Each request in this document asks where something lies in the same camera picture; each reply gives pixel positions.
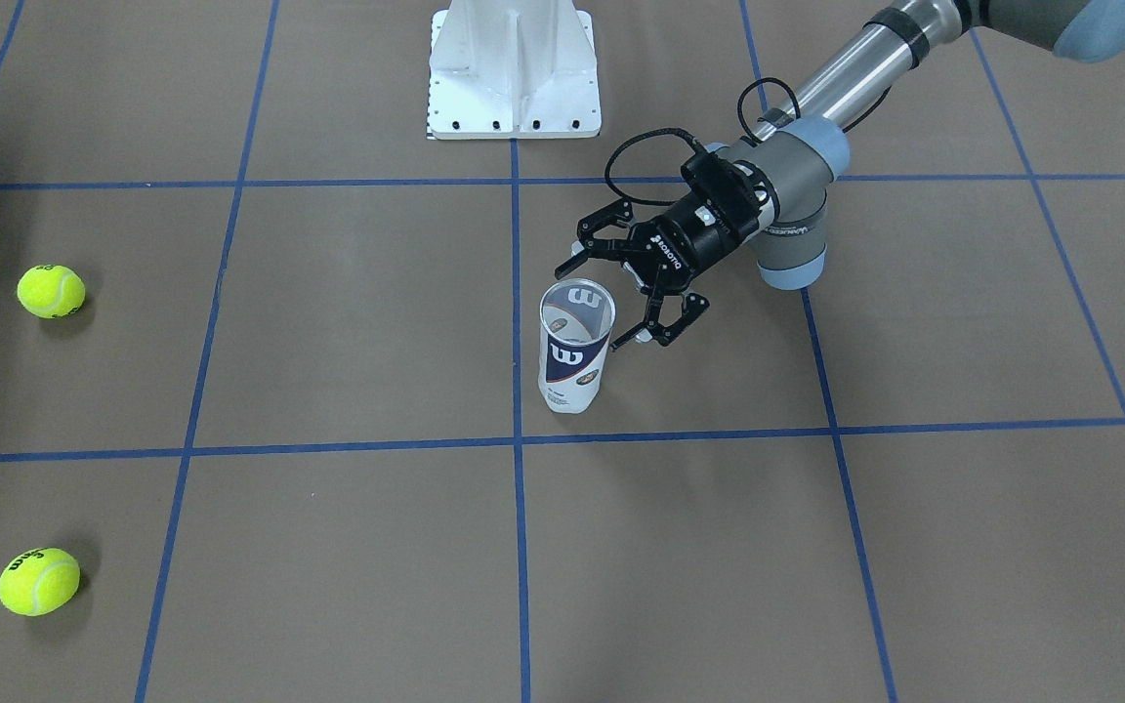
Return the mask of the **clear tennis ball can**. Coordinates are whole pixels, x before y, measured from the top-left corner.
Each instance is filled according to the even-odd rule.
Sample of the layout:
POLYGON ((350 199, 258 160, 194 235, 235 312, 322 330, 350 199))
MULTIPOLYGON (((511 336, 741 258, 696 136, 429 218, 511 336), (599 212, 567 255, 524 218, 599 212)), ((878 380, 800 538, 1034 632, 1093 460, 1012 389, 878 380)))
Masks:
POLYGON ((544 290, 537 316, 537 388, 554 413, 579 414, 598 395, 615 301, 602 285, 569 277, 544 290))

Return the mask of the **tennis ball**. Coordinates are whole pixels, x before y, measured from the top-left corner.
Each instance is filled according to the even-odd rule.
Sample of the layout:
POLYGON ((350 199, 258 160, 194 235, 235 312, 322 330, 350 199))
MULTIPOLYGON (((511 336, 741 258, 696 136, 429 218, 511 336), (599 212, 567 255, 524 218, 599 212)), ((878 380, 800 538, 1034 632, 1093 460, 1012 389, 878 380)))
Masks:
POLYGON ((75 314, 88 298, 84 280, 66 265, 35 265, 17 283, 20 306, 43 319, 75 314))
POLYGON ((14 557, 0 574, 0 603, 22 618, 40 618, 76 595, 81 569, 58 548, 32 549, 14 557))

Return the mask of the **white pedestal column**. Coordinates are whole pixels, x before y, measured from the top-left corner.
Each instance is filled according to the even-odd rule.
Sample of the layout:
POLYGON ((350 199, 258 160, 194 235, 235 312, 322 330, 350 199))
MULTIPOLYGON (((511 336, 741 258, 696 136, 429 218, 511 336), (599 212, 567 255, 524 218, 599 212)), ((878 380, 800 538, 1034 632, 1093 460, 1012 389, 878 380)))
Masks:
POLYGON ((602 130, 594 20, 572 1, 451 1, 430 27, 428 138, 602 130))

